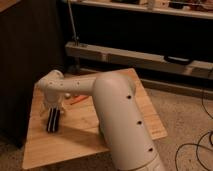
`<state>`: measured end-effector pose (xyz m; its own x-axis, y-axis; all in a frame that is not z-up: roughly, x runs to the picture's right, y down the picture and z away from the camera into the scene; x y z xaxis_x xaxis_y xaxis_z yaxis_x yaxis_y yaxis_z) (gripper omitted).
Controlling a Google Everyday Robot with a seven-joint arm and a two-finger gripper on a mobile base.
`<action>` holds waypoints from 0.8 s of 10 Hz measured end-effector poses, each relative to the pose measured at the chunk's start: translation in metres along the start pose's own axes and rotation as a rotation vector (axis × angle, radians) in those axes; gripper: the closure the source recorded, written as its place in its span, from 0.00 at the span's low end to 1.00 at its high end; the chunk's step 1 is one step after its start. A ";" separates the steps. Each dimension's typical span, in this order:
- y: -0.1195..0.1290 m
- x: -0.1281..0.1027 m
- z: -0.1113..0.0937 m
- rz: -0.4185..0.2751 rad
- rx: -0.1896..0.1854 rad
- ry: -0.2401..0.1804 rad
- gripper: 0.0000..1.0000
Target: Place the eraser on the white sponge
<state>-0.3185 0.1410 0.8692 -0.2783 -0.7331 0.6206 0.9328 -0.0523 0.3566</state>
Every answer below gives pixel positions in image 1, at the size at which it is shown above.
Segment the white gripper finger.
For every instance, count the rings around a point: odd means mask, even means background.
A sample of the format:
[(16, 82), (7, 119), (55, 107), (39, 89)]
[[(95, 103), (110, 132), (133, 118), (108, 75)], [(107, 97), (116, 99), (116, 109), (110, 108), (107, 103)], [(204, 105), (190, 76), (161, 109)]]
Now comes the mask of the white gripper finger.
[(46, 115), (46, 113), (48, 112), (49, 108), (42, 106), (40, 109), (40, 116)]
[(65, 115), (66, 112), (65, 112), (65, 108), (64, 108), (63, 104), (59, 105), (59, 110), (60, 110), (61, 114)]

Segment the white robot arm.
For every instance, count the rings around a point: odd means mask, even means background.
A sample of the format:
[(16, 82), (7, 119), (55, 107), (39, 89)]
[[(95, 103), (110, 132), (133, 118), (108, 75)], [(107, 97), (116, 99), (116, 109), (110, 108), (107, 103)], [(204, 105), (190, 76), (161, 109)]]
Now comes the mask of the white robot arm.
[(65, 93), (90, 95), (99, 120), (100, 131), (119, 171), (166, 171), (144, 123), (135, 99), (136, 86), (116, 71), (96, 77), (65, 78), (58, 70), (38, 81), (49, 111), (46, 130), (58, 130)]

